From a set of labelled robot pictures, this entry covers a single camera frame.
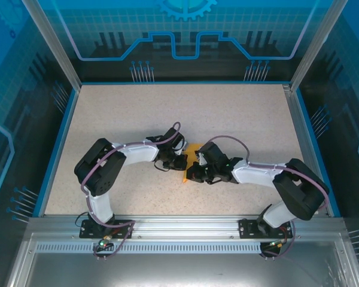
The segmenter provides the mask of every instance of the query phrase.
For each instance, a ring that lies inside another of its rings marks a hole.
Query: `yellow object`
[[[184,151],[184,154],[187,154],[186,170],[191,167],[195,161],[198,161],[195,151],[199,150],[202,145],[202,143],[188,144],[187,149]],[[184,171],[184,179],[182,180],[183,183],[187,182],[186,170]]]

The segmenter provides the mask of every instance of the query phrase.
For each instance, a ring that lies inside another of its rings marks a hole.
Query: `yellow block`
[[[197,156],[195,151],[199,150],[202,147],[202,143],[190,143],[187,146],[187,149],[184,151],[184,154],[187,154],[187,166],[186,170],[193,165],[193,163],[197,160]],[[186,178],[186,170],[184,171],[184,179],[182,180],[183,183],[187,182]]]

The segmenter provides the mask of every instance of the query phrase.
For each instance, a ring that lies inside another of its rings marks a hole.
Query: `speckled table surface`
[[[301,158],[282,85],[191,84],[83,86],[57,168],[45,214],[87,210],[75,165],[99,138],[134,142],[161,135],[174,122],[190,143],[232,135],[250,148],[253,162]],[[218,139],[229,157],[245,157],[238,143]],[[258,185],[182,183],[182,172],[160,172],[152,163],[124,167],[111,189],[114,213],[125,215],[259,214],[280,199]]]

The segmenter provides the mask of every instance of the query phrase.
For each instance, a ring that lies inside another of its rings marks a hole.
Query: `beige work surface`
[[[87,210],[73,170],[99,138],[127,143],[164,134],[174,122],[190,143],[216,135],[244,141],[252,162],[301,158],[282,85],[180,84],[83,86],[57,168],[45,214]],[[245,157],[230,139],[215,143],[229,157]],[[251,184],[182,183],[183,172],[153,163],[122,168],[111,189],[114,213],[128,215],[259,214],[280,199],[275,189]]]

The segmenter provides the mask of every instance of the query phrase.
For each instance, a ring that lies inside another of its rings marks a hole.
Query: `vented metal strip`
[[[119,243],[114,242],[111,253]],[[93,242],[45,242],[38,243],[36,253],[91,254]],[[259,254],[259,242],[127,242],[121,254]]]

